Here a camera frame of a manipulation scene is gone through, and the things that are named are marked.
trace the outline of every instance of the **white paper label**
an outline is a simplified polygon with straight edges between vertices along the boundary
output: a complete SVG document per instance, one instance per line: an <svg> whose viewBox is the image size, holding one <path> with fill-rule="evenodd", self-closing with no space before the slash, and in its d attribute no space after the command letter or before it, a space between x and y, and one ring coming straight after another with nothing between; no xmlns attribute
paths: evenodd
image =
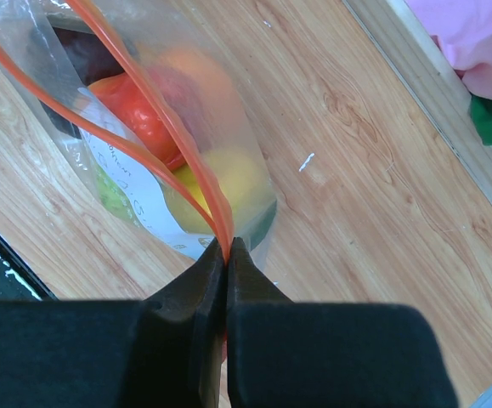
<svg viewBox="0 0 492 408"><path fill-rule="evenodd" d="M90 91L85 88L79 91L91 99L82 116L118 136L125 137L128 132L126 127ZM80 132L93 153L94 160L127 196L144 228L176 251L198 259L213 240L213 236L183 231L168 210L161 186L149 170L93 134L83 129Z"/></svg>

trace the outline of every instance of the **clear plastic bag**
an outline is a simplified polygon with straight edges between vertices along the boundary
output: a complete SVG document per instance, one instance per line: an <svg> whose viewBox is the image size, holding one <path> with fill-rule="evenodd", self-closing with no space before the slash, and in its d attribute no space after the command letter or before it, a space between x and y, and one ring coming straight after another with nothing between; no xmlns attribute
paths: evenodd
<svg viewBox="0 0 492 408"><path fill-rule="evenodd" d="M269 173L229 73L181 14L161 0L0 0L0 48L109 211L193 259L214 236L223 252L240 236L263 261Z"/></svg>

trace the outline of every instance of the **plastic bag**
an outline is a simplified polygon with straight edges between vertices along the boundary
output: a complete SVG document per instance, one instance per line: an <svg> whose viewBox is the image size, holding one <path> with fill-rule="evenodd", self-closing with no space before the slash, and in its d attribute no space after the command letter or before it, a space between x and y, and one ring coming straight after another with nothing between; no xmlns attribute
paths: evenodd
<svg viewBox="0 0 492 408"><path fill-rule="evenodd" d="M232 79L181 14L160 0L0 0L0 48L4 72L106 209L193 259L214 236L228 257L240 236L263 261L269 173ZM104 81L122 93L105 95ZM142 97L155 133L123 112Z"/></svg>

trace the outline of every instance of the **white scrap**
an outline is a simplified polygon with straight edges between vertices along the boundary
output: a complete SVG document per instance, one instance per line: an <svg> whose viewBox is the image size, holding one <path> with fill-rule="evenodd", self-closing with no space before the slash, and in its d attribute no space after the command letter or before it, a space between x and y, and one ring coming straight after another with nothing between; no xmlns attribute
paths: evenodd
<svg viewBox="0 0 492 408"><path fill-rule="evenodd" d="M301 172L302 170L304 170L306 168L306 166L308 165L308 163L310 163L310 160L312 160L312 157L315 156L315 153L310 153L310 156L308 156L308 158L306 159L306 161L300 166L300 168L298 169L299 172Z"/></svg>
<svg viewBox="0 0 492 408"><path fill-rule="evenodd" d="M28 283L26 283L25 280L21 278L19 274L15 272L13 269L6 270L4 273L6 274L7 278L9 278L9 276L12 275L15 278L15 280L18 281L22 286L24 286L34 298L36 298L37 300L42 300L42 298L39 297L36 292L34 292L34 289L32 289L31 286Z"/></svg>

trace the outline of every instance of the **pink cloth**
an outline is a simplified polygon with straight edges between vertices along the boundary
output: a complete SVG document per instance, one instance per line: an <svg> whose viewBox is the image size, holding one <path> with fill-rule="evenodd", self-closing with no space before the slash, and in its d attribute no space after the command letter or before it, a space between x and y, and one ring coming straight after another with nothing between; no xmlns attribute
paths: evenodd
<svg viewBox="0 0 492 408"><path fill-rule="evenodd" d="M468 90L492 99L492 0L407 0Z"/></svg>

